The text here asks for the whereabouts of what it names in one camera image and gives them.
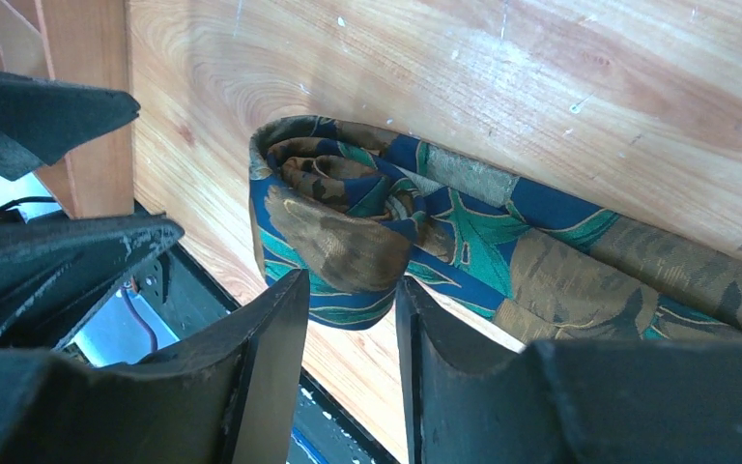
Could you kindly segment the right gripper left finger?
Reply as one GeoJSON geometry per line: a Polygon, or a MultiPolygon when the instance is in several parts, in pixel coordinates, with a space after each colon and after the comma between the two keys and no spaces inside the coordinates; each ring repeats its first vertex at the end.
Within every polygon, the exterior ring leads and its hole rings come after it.
{"type": "Polygon", "coordinates": [[[0,463],[284,462],[308,297],[292,271],[135,364],[0,349],[0,463]]]}

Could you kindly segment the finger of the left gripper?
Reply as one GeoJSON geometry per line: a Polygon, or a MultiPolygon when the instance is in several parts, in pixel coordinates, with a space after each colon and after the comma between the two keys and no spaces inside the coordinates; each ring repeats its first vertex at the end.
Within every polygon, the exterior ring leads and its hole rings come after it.
{"type": "Polygon", "coordinates": [[[0,71],[0,176],[15,181],[138,117],[129,93],[0,71]]]}
{"type": "Polygon", "coordinates": [[[184,235],[163,216],[0,225],[0,348],[61,348],[184,235]]]}

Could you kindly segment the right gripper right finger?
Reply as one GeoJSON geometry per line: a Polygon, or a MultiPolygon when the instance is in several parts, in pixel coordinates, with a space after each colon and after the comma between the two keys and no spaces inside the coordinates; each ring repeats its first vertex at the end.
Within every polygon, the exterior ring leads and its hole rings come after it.
{"type": "Polygon", "coordinates": [[[742,463],[742,341],[514,353],[410,277],[396,331],[413,463],[742,463]]]}

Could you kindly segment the blue green brown tie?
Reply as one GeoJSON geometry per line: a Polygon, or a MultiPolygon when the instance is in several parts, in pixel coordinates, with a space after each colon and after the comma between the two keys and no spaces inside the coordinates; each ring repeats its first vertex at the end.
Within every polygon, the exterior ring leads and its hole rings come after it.
{"type": "Polygon", "coordinates": [[[330,327],[372,327],[412,276],[523,344],[742,338],[742,261],[395,131],[264,125],[249,207],[266,282],[307,270],[330,327]]]}

